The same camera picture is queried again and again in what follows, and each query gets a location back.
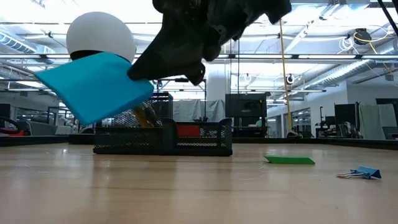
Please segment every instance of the black monitor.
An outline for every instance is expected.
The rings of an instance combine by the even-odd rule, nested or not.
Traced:
[[[227,118],[267,117],[267,95],[226,94],[225,116]]]
[[[325,122],[328,127],[331,125],[336,125],[336,117],[335,116],[326,116]]]

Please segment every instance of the green paper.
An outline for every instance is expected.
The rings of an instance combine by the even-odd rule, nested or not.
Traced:
[[[307,164],[307,165],[315,164],[315,162],[309,157],[279,156],[279,155],[265,155],[264,157],[271,164]]]

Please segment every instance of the white sphere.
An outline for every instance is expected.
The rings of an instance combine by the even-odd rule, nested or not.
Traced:
[[[123,21],[105,12],[89,12],[77,17],[67,33],[69,54],[80,50],[114,53],[130,62],[136,54],[136,44]]]

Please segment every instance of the wooden table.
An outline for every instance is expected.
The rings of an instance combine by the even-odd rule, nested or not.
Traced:
[[[265,164],[264,153],[315,166]],[[383,179],[337,179],[358,166]],[[235,144],[233,157],[93,155],[90,146],[0,148],[0,223],[397,223],[398,152]]]

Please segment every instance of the black mesh basket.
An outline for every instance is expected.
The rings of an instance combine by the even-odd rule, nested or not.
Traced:
[[[232,155],[232,120],[219,123],[177,123],[177,149],[203,155]]]
[[[113,117],[110,127],[96,128],[94,153],[230,156],[231,123],[231,119],[219,123],[176,123],[170,118],[159,119],[152,102],[147,101]]]
[[[111,118],[110,127],[96,128],[94,153],[167,154],[175,149],[173,135],[165,132],[149,100]]]

